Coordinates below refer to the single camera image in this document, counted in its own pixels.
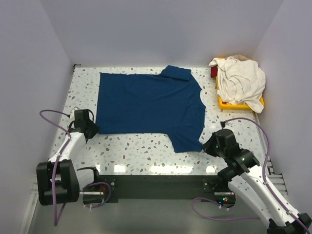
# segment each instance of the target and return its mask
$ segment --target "yellow basket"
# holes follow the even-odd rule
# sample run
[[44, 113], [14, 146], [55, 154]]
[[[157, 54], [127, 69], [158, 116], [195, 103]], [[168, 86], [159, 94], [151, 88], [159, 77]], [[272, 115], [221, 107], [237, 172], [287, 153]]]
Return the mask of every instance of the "yellow basket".
[[[218, 86], [218, 76], [215, 77], [215, 81], [216, 81], [216, 88], [219, 89]], [[237, 105], [232, 105], [226, 102], [222, 101], [222, 98], [220, 96], [218, 96], [218, 101], [219, 101], [219, 107], [221, 110], [241, 110], [241, 111], [252, 111], [252, 109], [246, 105], [246, 104], [237, 104]], [[260, 102], [262, 103], [262, 105], [264, 106], [264, 100], [263, 97], [260, 98]]]

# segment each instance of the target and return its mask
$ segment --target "blue cloth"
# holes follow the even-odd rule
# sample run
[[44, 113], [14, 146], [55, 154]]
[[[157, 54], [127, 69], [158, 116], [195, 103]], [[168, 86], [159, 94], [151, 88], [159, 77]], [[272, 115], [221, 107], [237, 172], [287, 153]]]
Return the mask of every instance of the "blue cloth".
[[167, 66], [160, 75], [100, 76], [100, 134], [163, 133], [176, 153], [201, 151], [205, 105], [190, 69]]

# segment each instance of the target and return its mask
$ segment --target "red cloth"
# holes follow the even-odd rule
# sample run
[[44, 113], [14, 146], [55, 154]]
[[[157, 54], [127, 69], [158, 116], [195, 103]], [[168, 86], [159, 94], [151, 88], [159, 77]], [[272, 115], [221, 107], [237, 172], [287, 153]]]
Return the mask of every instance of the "red cloth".
[[211, 73], [210, 73], [210, 77], [211, 78], [215, 78], [218, 75], [218, 67], [214, 66], [211, 68]]

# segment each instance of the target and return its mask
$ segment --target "white towel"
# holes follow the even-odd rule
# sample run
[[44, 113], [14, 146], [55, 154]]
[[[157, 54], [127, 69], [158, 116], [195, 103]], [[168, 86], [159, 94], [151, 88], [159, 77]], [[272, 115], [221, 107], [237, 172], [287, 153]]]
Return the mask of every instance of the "white towel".
[[253, 111], [261, 113], [260, 102], [265, 88], [265, 73], [256, 61], [243, 56], [214, 58], [209, 67], [218, 66], [218, 95], [230, 104], [247, 104]]

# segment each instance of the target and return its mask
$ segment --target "terrazzo tabletop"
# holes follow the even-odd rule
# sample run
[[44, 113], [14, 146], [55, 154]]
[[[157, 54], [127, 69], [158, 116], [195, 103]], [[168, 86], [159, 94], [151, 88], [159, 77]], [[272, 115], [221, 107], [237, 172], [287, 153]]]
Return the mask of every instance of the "terrazzo tabletop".
[[[209, 68], [186, 67], [202, 88], [200, 97], [206, 106], [205, 125], [199, 141], [205, 143], [211, 134], [221, 129], [220, 121], [234, 117], [254, 119], [249, 111], [222, 111], [219, 109], [216, 83], [210, 78]], [[75, 107], [90, 109], [97, 114], [100, 72], [122, 74], [159, 74], [163, 67], [76, 67], [64, 107], [70, 113]], [[61, 126], [68, 127], [70, 120], [62, 118]], [[249, 149], [264, 160], [260, 137], [255, 125], [248, 121], [233, 121], [227, 124], [240, 146]], [[58, 130], [50, 157], [59, 149], [65, 138]], [[164, 134], [118, 134], [99, 135], [89, 140], [76, 158], [72, 158], [77, 168], [96, 166], [101, 175], [216, 175], [227, 165], [223, 159], [203, 152], [176, 154], [171, 141]]]

